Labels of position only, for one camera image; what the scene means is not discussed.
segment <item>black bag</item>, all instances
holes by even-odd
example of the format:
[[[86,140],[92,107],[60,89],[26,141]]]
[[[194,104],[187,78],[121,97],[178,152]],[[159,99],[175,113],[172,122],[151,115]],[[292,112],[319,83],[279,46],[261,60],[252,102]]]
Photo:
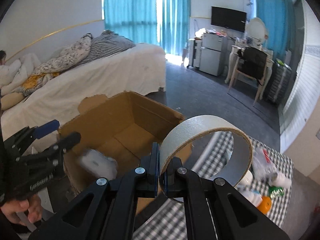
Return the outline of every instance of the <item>black bag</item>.
[[[264,67],[266,65],[267,54],[263,51],[247,47],[242,55],[242,51],[238,51],[240,59],[244,60],[243,65],[238,67],[242,73],[255,78],[258,82],[263,77]]]

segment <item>white bed sheet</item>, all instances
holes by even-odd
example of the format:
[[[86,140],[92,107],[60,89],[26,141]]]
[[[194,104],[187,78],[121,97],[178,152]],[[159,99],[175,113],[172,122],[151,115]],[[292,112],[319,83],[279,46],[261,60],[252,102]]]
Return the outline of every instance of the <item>white bed sheet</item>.
[[[139,43],[132,49],[97,59],[50,80],[29,98],[1,117],[4,139],[26,126],[40,126],[57,119],[65,124],[77,115],[79,103],[97,94],[114,96],[123,91],[141,95],[165,90],[165,53],[156,45]],[[56,142],[56,133],[36,140],[43,151]]]

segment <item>person lying on bed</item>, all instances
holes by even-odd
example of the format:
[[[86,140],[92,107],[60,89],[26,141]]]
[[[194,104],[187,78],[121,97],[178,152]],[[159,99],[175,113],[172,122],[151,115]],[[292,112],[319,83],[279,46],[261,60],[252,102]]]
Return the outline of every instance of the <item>person lying on bed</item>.
[[[19,60],[14,61],[11,65],[6,65],[6,56],[6,52],[0,50],[0,88],[11,83],[21,67]]]

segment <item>black hair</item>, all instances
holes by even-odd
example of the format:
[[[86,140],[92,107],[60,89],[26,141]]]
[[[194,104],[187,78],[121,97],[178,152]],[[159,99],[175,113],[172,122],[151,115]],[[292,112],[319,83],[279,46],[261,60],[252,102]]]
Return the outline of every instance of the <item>black hair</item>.
[[[7,56],[4,50],[0,50],[0,60],[2,60],[5,56]]]

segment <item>cardboard box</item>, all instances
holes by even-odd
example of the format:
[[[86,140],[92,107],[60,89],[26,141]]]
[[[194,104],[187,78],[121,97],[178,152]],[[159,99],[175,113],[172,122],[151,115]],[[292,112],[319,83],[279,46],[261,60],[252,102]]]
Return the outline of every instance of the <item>cardboard box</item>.
[[[149,155],[153,142],[161,143],[167,134],[184,121],[182,114],[135,92],[122,92],[111,98],[96,95],[85,98],[78,107],[80,115],[63,125],[61,137],[73,131],[81,141],[64,156],[65,170],[79,193],[95,178],[77,163],[86,148],[100,151],[118,163],[118,177],[139,166]],[[176,154],[182,162],[191,154],[191,144]],[[153,199],[139,199],[137,213]]]

